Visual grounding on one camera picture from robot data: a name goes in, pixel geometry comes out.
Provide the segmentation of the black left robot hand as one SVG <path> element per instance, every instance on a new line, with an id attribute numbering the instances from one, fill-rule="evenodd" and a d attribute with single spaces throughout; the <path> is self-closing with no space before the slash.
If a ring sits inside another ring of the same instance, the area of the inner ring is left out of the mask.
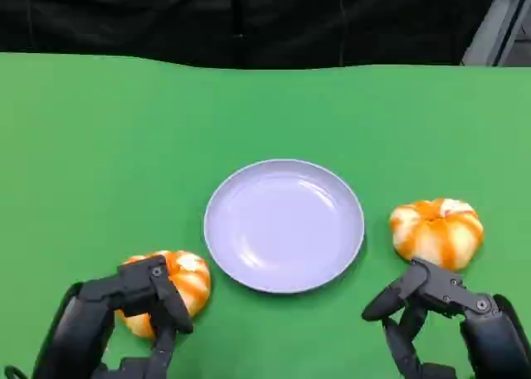
<path id="1" fill-rule="evenodd" d="M 114 313 L 146 313 L 154 331 L 148 357 L 127 357 L 111 370 L 102 357 Z M 193 331 L 161 255 L 121 265 L 115 275 L 73 284 L 66 292 L 33 369 L 35 378 L 165 378 L 178 334 Z"/>

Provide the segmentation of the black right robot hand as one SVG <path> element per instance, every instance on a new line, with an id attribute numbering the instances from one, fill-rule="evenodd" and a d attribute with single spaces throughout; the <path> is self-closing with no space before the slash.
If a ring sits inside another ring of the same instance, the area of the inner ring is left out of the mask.
<path id="1" fill-rule="evenodd" d="M 455 368 L 422 362 L 413 341 L 430 312 L 463 316 L 460 334 L 477 378 L 528 378 L 530 342 L 513 305 L 501 294 L 474 293 L 457 273 L 414 258 L 407 271 L 364 309 L 379 321 L 397 370 L 405 378 L 454 378 Z"/>

